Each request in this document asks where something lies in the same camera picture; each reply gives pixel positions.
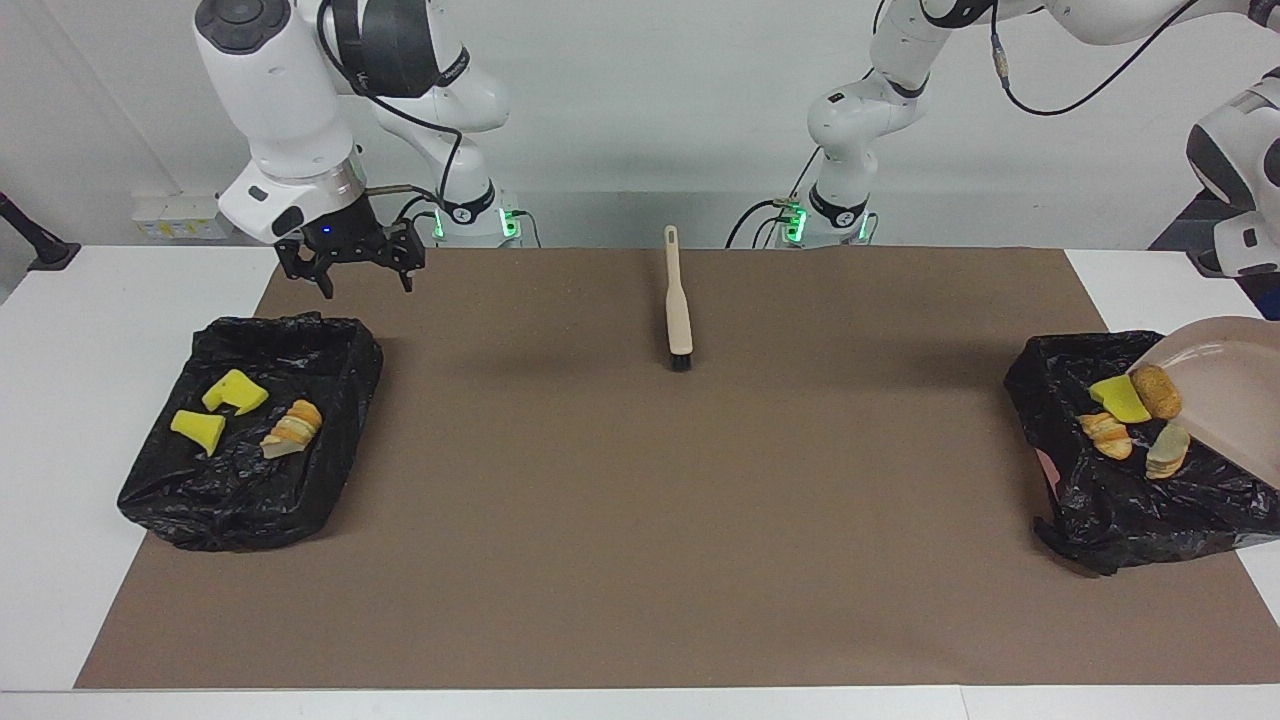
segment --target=yellow sponge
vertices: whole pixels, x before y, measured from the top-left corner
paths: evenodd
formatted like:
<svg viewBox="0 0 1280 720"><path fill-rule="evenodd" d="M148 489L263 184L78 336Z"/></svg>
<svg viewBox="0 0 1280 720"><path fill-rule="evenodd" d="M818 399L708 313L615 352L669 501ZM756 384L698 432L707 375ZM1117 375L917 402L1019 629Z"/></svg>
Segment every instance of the yellow sponge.
<svg viewBox="0 0 1280 720"><path fill-rule="evenodd" d="M239 370L232 370L223 375L218 384L209 388L201 402L210 413L221 407L223 404L230 405L237 409L236 416L239 418L261 407L268 397L268 392L248 379L248 375Z"/></svg>
<svg viewBox="0 0 1280 720"><path fill-rule="evenodd" d="M1120 375L1089 388L1089 397L1101 402L1107 413L1126 425L1151 420L1151 411L1142 404L1129 375Z"/></svg>
<svg viewBox="0 0 1280 720"><path fill-rule="evenodd" d="M205 454L212 456L227 429L227 418L179 410L169 423L169 429L204 447Z"/></svg>

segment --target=garbage bag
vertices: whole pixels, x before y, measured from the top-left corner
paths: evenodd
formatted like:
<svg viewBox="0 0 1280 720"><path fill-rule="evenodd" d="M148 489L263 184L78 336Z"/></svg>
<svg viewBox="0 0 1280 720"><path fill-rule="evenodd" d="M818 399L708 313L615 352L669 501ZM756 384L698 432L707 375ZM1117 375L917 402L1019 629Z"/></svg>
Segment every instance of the garbage bag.
<svg viewBox="0 0 1280 720"><path fill-rule="evenodd" d="M191 359L120 491L120 512L192 551L276 548L319 532L351 474L381 366L381 347L358 320L316 313L216 320L195 334ZM232 369L270 398L242 418L219 409L227 429L209 456L169 423L178 410L207 413L201 397ZM305 452L265 460L259 443L298 398L324 415L320 432Z"/></svg>
<svg viewBox="0 0 1280 720"><path fill-rule="evenodd" d="M1037 337L1005 378L1053 510L1051 520L1036 519L1036 534L1102 575L1280 538L1276 488L1199 442L1172 479L1147 480L1147 451L1164 421L1130 425L1134 454L1123 462L1084 434L1076 418L1103 411L1089 387L1126 373L1161 340L1151 332Z"/></svg>

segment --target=power outlet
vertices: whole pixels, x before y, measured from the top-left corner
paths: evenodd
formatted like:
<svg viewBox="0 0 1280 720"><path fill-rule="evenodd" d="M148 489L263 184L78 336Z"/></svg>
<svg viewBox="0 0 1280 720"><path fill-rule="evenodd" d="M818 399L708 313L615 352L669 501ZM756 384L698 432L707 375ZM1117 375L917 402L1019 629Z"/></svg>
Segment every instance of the power outlet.
<svg viewBox="0 0 1280 720"><path fill-rule="evenodd" d="M143 197L133 223L152 240L230 240L234 227L218 213L216 197Z"/></svg>

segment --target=pink dustpan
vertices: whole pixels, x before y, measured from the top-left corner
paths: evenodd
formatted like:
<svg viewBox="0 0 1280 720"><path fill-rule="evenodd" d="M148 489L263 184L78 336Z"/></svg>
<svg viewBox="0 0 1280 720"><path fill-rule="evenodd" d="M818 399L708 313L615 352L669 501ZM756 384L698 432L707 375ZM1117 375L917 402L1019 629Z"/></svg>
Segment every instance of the pink dustpan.
<svg viewBox="0 0 1280 720"><path fill-rule="evenodd" d="M1144 364L1164 368L1181 392L1178 424L1280 488L1280 323L1201 320L1152 347Z"/></svg>

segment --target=cleaning brush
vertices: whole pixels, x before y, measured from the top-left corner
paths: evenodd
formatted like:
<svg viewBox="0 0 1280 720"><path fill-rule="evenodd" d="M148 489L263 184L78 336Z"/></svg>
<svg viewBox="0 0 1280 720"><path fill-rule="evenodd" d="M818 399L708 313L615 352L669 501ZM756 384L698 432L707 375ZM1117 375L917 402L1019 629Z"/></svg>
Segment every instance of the cleaning brush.
<svg viewBox="0 0 1280 720"><path fill-rule="evenodd" d="M667 337L671 342L671 369L694 369L694 328L689 320L689 299L680 282L680 231L667 227Z"/></svg>

